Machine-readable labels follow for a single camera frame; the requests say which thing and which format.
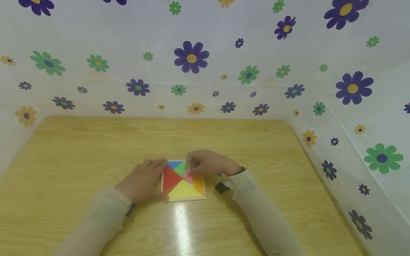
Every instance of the blue triangle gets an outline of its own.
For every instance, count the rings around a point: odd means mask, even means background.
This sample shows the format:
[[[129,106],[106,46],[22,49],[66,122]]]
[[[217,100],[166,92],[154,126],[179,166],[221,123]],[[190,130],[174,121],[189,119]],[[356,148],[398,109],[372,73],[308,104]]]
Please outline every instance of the blue triangle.
[[[178,167],[178,165],[180,165],[183,161],[169,161],[168,165],[175,170],[175,168]]]

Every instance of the sleeve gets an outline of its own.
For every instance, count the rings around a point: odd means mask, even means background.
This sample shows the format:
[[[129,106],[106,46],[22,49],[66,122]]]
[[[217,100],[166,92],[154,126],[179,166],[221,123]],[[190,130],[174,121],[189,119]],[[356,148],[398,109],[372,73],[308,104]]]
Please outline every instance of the sleeve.
[[[122,229],[131,200],[115,188],[101,191],[79,227],[57,249],[54,256],[98,256],[104,245]]]
[[[305,256],[292,228],[278,208],[257,186],[248,171],[228,177],[225,185],[247,216],[253,232],[268,256]]]

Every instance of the yellow triangle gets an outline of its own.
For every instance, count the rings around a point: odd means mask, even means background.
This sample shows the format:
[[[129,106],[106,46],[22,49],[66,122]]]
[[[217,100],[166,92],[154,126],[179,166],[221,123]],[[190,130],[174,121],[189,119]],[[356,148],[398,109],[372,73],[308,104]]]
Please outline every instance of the yellow triangle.
[[[170,200],[203,197],[201,193],[193,188],[192,184],[184,179],[174,187],[174,189],[168,194],[168,196]]]

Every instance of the left hand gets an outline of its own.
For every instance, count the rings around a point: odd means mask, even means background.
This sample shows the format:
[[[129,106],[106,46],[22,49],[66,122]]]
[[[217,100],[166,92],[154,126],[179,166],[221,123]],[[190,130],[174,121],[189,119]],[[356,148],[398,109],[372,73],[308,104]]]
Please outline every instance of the left hand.
[[[151,160],[145,159],[138,164],[125,179],[114,186],[135,204],[144,203],[152,199],[168,202],[168,195],[155,189],[155,183],[168,164],[165,158]]]

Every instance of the hand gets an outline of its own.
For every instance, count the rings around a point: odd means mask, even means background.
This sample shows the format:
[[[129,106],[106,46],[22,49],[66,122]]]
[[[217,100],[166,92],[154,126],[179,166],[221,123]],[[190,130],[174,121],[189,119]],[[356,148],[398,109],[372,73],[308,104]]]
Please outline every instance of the hand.
[[[189,152],[187,155],[187,166],[191,168],[188,173],[190,176],[217,174],[220,172],[226,176],[232,176],[241,169],[241,166],[232,159],[209,150]]]
[[[168,195],[155,189],[155,183],[167,165],[165,158],[151,160],[145,159],[138,164],[125,179],[115,185],[115,189],[128,197],[135,204],[152,199],[168,202]]]

